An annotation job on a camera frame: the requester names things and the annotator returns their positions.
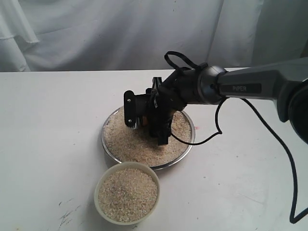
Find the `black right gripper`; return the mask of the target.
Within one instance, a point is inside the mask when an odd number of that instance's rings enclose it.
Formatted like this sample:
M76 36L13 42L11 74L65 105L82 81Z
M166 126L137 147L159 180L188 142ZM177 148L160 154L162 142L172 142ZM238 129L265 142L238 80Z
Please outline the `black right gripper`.
M150 97L146 117L151 137L157 137L158 146L168 145L173 114L188 104L200 102L198 78L200 72L184 68L173 71Z

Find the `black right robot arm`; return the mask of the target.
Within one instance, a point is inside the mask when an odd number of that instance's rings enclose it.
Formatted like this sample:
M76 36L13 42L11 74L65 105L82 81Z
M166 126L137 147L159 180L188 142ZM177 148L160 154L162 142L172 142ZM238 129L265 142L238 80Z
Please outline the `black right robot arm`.
M308 60L300 58L227 71L219 66L174 66L174 72L149 99L149 132L159 145L168 143L172 117L189 104L217 105L226 98L273 101L281 122L308 139Z

